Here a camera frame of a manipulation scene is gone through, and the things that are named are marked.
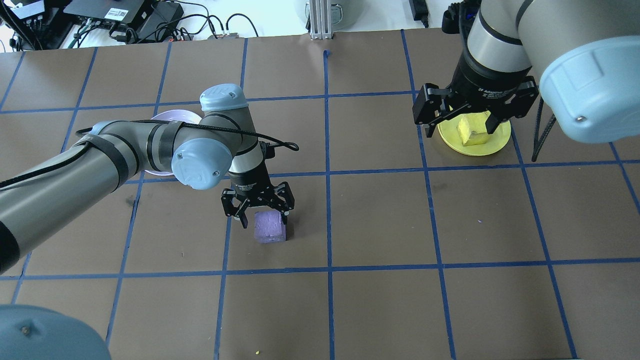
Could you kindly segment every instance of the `black strap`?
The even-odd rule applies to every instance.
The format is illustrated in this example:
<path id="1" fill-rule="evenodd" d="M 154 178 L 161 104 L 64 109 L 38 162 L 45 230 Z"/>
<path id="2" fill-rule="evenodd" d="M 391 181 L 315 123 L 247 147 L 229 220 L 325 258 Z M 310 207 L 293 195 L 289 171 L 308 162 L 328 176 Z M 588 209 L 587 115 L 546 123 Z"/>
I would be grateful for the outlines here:
<path id="1" fill-rule="evenodd" d="M 182 121 L 171 121 L 166 125 L 166 128 L 160 136 L 160 144 L 158 148 L 158 155 L 160 155 L 160 164 L 171 166 L 175 135 L 183 125 L 184 123 Z"/>
<path id="2" fill-rule="evenodd" d="M 478 16 L 480 17 L 480 24 L 482 24 L 482 27 L 486 30 L 486 32 L 491 34 L 491 36 L 493 36 L 494 38 L 496 38 L 498 40 L 506 42 L 508 44 L 522 46 L 522 41 L 520 41 L 519 38 L 508 37 L 505 34 L 501 34 L 498 31 L 495 31 L 491 26 L 489 26 L 489 24 L 486 23 L 486 20 L 482 16 L 482 11 L 478 12 Z"/>
<path id="3" fill-rule="evenodd" d="M 516 15 L 516 29 L 520 29 L 520 20 L 522 20 L 522 17 L 524 16 L 524 12 L 527 11 L 531 3 L 533 3 L 533 0 L 526 0 L 524 3 L 522 3 L 522 6 L 520 6 L 520 9 L 518 10 L 518 15 Z"/>
<path id="4" fill-rule="evenodd" d="M 20 259 L 20 247 L 15 236 L 0 221 L 0 274 L 15 265 Z"/>
<path id="5" fill-rule="evenodd" d="M 136 158 L 136 172 L 134 174 L 137 174 L 138 171 L 140 171 L 140 159 L 138 159 L 138 152 L 136 151 L 136 149 L 133 148 L 133 145 L 131 145 L 131 143 L 127 139 L 123 138 L 118 134 L 105 133 L 104 135 L 111 135 L 119 139 L 121 142 L 123 142 L 126 146 L 129 147 L 129 150 L 131 150 L 131 152 L 133 153 L 133 156 Z"/>
<path id="6" fill-rule="evenodd" d="M 80 142 L 76 145 L 80 145 L 83 143 L 90 143 L 93 147 L 102 151 L 111 160 L 113 165 L 116 167 L 116 170 L 118 170 L 118 186 L 116 186 L 113 191 L 116 191 L 130 178 L 127 160 L 110 141 L 105 140 L 99 136 L 87 134 L 82 139 L 80 139 Z"/>
<path id="7" fill-rule="evenodd" d="M 160 171 L 160 169 L 158 169 L 158 167 L 156 166 L 156 162 L 154 161 L 153 141 L 154 141 L 154 136 L 156 135 L 156 131 L 161 126 L 162 124 L 158 124 L 154 126 L 154 128 L 151 129 L 151 132 L 149 133 L 149 136 L 147 138 L 147 158 L 149 159 L 149 165 L 151 165 L 151 168 L 154 169 L 155 171 Z"/>

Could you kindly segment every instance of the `white floor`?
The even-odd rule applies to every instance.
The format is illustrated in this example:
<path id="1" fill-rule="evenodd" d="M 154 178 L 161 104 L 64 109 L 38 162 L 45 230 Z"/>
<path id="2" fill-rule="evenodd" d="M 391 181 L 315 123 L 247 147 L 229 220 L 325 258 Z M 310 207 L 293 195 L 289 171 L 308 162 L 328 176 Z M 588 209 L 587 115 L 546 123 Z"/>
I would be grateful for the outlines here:
<path id="1" fill-rule="evenodd" d="M 300 19 L 296 9 L 305 0 L 185 0 L 192 3 L 205 5 L 212 15 L 218 16 L 222 22 L 233 13 L 244 13 L 249 16 L 262 37 L 275 37 L 284 35 L 299 35 L 306 33 L 305 23 Z M 345 3 L 349 0 L 336 0 L 336 3 Z M 357 14 L 356 22 L 339 31 L 376 31 L 393 29 L 422 28 L 419 21 L 413 21 L 409 0 L 361 0 L 364 3 L 364 10 Z M 439 28 L 442 21 L 442 13 L 447 9 L 453 0 L 427 0 L 429 6 L 429 27 Z M 204 13 L 204 9 L 195 5 L 182 5 L 185 15 L 192 13 Z M 180 22 L 180 27 L 185 27 L 190 32 L 200 29 L 204 22 L 203 18 L 193 17 Z M 221 33 L 219 24 L 214 23 L 216 32 Z M 73 39 L 72 34 L 77 30 L 77 26 L 72 28 L 63 47 L 68 47 Z M 240 37 L 254 37 L 254 32 L 249 22 L 241 17 L 235 17 L 229 23 L 229 30 L 238 33 Z M 6 26 L 0 26 L 0 40 L 4 43 L 7 51 L 9 38 L 13 31 Z M 211 32 L 208 29 L 202 31 L 195 37 L 195 40 L 208 38 Z M 92 31 L 83 42 L 82 47 L 122 45 L 108 37 L 107 31 L 98 29 Z"/>

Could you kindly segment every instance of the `purple foam cube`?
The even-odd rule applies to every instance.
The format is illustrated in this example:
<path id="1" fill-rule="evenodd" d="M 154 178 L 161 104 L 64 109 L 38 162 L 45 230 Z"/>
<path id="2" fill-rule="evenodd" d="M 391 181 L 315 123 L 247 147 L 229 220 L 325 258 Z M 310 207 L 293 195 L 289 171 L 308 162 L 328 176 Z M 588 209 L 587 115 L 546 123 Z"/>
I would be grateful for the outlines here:
<path id="1" fill-rule="evenodd" d="M 286 225 L 279 211 L 259 211 L 255 214 L 253 236 L 259 243 L 276 243 L 287 239 Z"/>

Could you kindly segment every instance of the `light blue joint cap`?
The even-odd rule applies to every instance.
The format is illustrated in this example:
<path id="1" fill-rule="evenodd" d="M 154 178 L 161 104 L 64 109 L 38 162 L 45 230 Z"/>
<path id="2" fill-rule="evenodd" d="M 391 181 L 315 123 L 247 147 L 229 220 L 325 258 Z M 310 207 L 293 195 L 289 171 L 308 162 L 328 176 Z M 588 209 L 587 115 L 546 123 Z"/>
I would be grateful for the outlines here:
<path id="1" fill-rule="evenodd" d="M 585 143 L 640 134 L 640 35 L 592 42 L 560 56 L 540 93 L 567 136 Z"/>
<path id="2" fill-rule="evenodd" d="M 204 90 L 200 94 L 202 111 L 223 111 L 240 109 L 249 106 L 244 92 L 236 84 L 220 84 Z"/>
<path id="3" fill-rule="evenodd" d="M 102 336 L 61 313 L 30 305 L 0 305 L 0 319 L 3 359 L 111 359 Z"/>
<path id="4" fill-rule="evenodd" d="M 89 131 L 89 134 L 91 135 L 98 135 L 100 134 L 100 132 L 102 131 L 102 129 L 104 129 L 105 127 L 107 127 L 109 124 L 113 124 L 114 122 L 118 122 L 118 121 L 122 121 L 122 120 L 107 120 L 107 121 L 100 121 L 99 123 L 97 123 L 96 125 L 94 125 L 91 128 L 91 131 Z"/>
<path id="5" fill-rule="evenodd" d="M 225 144 L 207 138 L 192 139 L 173 153 L 171 170 L 182 184 L 211 189 L 229 171 L 233 157 Z"/>

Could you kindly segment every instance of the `yellow foam cube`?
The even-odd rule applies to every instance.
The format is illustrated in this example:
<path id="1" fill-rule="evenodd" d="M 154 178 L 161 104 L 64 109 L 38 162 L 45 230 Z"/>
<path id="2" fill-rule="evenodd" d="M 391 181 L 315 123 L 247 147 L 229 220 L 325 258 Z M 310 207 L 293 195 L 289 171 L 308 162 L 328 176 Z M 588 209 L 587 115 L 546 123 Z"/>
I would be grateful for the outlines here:
<path id="1" fill-rule="evenodd" d="M 486 132 L 484 124 L 487 116 L 487 113 L 460 115 L 458 134 L 460 135 L 462 146 L 480 145 L 489 141 L 491 135 Z"/>

